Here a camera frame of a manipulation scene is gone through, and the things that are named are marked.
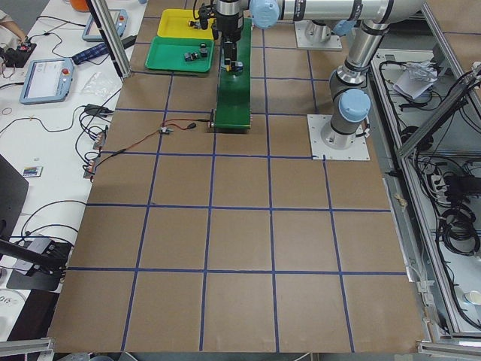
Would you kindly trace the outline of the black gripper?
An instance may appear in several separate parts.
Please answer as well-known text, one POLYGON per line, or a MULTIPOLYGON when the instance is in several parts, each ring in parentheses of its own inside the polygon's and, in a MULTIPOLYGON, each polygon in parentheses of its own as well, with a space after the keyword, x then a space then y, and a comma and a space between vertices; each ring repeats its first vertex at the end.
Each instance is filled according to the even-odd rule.
POLYGON ((215 1, 213 14, 213 38, 217 40, 221 35, 223 43, 223 64, 226 70, 232 69, 232 45, 241 39, 244 27, 244 13, 238 0, 215 1))

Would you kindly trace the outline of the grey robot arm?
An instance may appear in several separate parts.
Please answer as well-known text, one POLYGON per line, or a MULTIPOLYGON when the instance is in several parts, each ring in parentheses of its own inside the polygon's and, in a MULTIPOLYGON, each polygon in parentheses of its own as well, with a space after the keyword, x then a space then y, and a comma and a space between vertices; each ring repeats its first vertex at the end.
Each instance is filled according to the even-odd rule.
POLYGON ((345 150, 354 141, 357 128, 367 117, 371 100, 358 89, 389 25, 414 15, 423 1, 241 1, 253 24, 266 29, 280 20, 347 20, 361 22, 344 64, 331 75, 329 86, 334 103, 331 120, 321 131, 330 148, 345 150))
POLYGON ((211 1, 199 8, 201 25, 209 19, 213 37, 220 40, 222 65, 227 71, 240 71, 237 43, 244 29, 244 12, 248 11, 252 24, 268 29, 281 20, 300 22, 302 35, 315 43, 327 41, 332 34, 341 36, 343 27, 355 24, 362 12, 361 1, 211 1))

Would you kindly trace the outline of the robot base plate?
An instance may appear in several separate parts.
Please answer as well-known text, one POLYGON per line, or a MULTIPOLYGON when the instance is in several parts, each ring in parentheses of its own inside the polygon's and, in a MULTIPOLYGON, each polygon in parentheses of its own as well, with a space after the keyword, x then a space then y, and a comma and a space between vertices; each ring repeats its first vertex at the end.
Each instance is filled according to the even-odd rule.
POLYGON ((313 20, 295 22, 297 48, 302 50, 341 51, 340 37, 324 23, 313 20))
POLYGON ((329 114, 308 114, 307 124, 312 159, 363 162, 371 159, 362 125, 354 134, 341 135, 331 127, 329 114))

